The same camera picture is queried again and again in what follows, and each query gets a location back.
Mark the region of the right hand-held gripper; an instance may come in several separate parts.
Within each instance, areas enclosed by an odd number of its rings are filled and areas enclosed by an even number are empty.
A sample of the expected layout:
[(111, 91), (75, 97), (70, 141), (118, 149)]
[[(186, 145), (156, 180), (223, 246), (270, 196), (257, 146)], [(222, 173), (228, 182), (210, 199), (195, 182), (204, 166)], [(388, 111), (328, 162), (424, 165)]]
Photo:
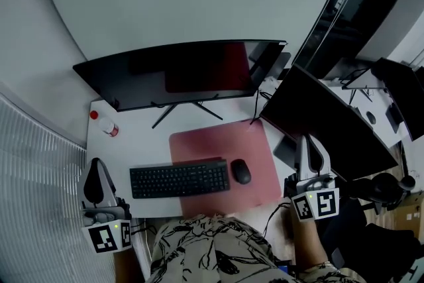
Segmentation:
[(339, 214), (339, 189), (335, 179), (328, 174), (331, 171), (329, 153), (314, 136), (303, 135), (297, 141), (295, 152), (297, 170), (297, 195), (292, 197), (297, 218), (300, 221), (313, 221), (334, 217)]

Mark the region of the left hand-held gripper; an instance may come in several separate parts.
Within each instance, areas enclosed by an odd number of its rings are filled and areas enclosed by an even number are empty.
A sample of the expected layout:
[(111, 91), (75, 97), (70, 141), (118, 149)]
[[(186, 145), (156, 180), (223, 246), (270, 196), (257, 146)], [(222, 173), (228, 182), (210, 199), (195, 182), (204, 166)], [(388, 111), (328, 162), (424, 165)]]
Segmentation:
[(117, 205), (113, 181), (105, 163), (98, 159), (97, 172), (102, 198), (96, 203), (100, 208), (94, 208), (92, 200), (96, 195), (96, 179), (95, 172), (91, 171), (94, 164), (96, 160), (92, 158), (79, 177), (79, 202), (83, 208), (89, 208), (81, 211), (81, 230), (96, 254), (126, 251), (132, 247), (130, 205), (123, 199), (119, 199)]

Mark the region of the dark grey mouse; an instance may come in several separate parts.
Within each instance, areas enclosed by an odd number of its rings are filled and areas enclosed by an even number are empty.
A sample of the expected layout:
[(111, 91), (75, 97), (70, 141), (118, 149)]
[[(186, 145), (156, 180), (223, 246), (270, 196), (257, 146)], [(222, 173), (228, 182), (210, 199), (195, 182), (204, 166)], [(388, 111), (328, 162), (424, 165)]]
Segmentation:
[(236, 159), (231, 162), (231, 172), (236, 182), (246, 185), (251, 181), (251, 173), (243, 159)]

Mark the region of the black keyboard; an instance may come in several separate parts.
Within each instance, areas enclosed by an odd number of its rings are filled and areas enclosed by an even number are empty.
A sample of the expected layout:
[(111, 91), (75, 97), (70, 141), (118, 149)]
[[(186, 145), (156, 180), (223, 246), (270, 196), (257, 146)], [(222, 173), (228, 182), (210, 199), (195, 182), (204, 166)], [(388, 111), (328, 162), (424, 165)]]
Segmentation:
[(222, 159), (131, 168), (129, 173), (134, 199), (180, 198), (230, 190), (227, 161)]

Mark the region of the person's left forearm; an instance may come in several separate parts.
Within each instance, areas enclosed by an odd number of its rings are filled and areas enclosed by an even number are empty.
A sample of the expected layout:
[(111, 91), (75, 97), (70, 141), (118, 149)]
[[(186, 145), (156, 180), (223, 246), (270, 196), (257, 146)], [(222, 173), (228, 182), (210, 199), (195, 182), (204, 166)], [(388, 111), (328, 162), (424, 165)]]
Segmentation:
[(115, 283), (145, 283), (145, 279), (133, 248), (113, 254)]

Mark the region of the person's right forearm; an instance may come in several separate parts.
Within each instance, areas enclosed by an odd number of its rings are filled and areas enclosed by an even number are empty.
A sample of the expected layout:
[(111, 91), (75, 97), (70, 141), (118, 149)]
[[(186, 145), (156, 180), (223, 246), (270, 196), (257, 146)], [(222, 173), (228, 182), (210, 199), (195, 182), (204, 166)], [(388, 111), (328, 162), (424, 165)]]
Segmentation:
[(295, 262), (300, 271), (305, 271), (328, 261), (314, 221), (301, 222), (292, 219)]

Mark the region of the striped frosted glass partition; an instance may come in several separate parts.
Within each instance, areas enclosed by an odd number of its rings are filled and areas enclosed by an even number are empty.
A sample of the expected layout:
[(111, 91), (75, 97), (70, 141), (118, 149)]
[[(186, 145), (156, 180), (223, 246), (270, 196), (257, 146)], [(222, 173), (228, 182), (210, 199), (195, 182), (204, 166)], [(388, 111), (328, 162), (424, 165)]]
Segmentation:
[(95, 254), (81, 230), (85, 161), (0, 94), (0, 283), (115, 283), (113, 254)]

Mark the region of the black office chair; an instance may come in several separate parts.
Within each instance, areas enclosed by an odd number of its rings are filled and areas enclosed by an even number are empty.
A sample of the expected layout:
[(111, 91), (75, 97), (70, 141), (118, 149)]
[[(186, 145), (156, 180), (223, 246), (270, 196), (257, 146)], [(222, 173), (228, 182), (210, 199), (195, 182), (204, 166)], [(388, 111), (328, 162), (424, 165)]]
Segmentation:
[(384, 172), (372, 179), (361, 178), (351, 182), (348, 195), (368, 201), (368, 204), (362, 206), (363, 210), (373, 209), (378, 215), (382, 208), (394, 210), (414, 187), (415, 179), (412, 176), (406, 175), (398, 180), (394, 175)]
[(400, 280), (424, 258), (424, 245), (413, 231), (368, 223), (357, 199), (342, 200), (337, 216), (318, 222), (318, 233), (331, 263), (355, 271), (367, 283)]

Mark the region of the white bottle with red cap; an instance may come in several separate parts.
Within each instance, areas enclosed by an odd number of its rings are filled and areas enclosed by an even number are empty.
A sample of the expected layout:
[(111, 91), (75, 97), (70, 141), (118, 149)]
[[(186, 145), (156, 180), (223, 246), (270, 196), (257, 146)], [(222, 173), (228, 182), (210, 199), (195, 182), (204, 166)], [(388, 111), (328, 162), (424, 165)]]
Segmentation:
[(119, 127), (108, 116), (96, 110), (91, 110), (89, 112), (89, 117), (105, 134), (109, 135), (110, 137), (115, 137), (118, 135)]

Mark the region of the pink desk mat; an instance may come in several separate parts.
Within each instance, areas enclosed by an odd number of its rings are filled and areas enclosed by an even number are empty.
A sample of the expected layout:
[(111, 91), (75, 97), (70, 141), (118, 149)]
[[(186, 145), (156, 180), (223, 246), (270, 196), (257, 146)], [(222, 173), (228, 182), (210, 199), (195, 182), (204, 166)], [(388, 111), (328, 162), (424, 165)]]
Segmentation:
[(169, 138), (172, 162), (242, 159), (251, 173), (249, 183), (238, 183), (229, 174), (229, 190), (180, 199), (185, 218), (243, 212), (278, 201), (282, 196), (272, 152), (260, 121), (249, 120), (174, 133)]

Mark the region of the cardboard box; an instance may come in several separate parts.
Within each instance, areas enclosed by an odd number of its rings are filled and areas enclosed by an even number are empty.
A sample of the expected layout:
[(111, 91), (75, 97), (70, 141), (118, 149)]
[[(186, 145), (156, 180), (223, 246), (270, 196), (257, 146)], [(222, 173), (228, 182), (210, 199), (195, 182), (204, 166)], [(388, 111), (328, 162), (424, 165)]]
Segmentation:
[(388, 229), (412, 231), (424, 243), (424, 192), (407, 196), (395, 209), (388, 211)]

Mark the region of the black monitor with V stand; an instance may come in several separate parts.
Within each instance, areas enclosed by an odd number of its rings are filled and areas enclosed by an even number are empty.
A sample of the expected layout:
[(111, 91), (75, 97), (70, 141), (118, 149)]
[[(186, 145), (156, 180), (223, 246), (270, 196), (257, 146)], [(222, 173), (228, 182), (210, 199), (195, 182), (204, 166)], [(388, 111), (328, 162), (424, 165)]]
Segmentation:
[(413, 69), (405, 64), (381, 58), (369, 68), (357, 70), (342, 89), (384, 89), (394, 102), (424, 101), (424, 88)]
[(76, 64), (74, 72), (115, 111), (253, 96), (285, 40), (208, 40), (153, 46)]

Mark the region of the person's patterned shirt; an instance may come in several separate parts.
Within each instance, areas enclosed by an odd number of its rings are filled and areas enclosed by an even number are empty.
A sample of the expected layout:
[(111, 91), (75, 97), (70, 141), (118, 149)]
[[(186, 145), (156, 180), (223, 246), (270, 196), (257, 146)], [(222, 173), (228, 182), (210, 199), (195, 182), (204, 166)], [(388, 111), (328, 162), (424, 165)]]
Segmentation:
[(198, 215), (161, 226), (146, 283), (359, 283), (324, 262), (293, 277), (263, 235), (235, 217)]

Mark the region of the dark-framed glass door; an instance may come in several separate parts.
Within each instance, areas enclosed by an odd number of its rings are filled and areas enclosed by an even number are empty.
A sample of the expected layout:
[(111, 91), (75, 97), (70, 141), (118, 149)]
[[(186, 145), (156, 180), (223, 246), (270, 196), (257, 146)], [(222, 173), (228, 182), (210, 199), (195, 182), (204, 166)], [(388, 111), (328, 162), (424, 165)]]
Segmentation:
[(316, 78), (345, 64), (424, 59), (424, 0), (326, 0), (293, 63)]

